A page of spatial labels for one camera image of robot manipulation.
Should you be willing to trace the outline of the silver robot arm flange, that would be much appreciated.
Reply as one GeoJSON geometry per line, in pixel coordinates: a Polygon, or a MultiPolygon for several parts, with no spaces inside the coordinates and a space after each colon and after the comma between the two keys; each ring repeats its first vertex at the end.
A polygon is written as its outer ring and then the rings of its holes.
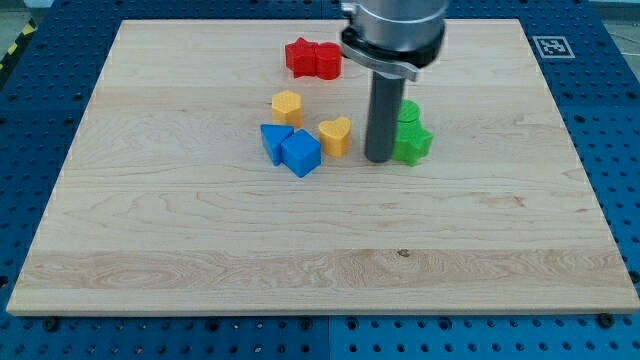
{"type": "Polygon", "coordinates": [[[348,25],[342,53],[372,71],[416,81],[440,52],[447,0],[351,0],[341,3],[348,25]]]}

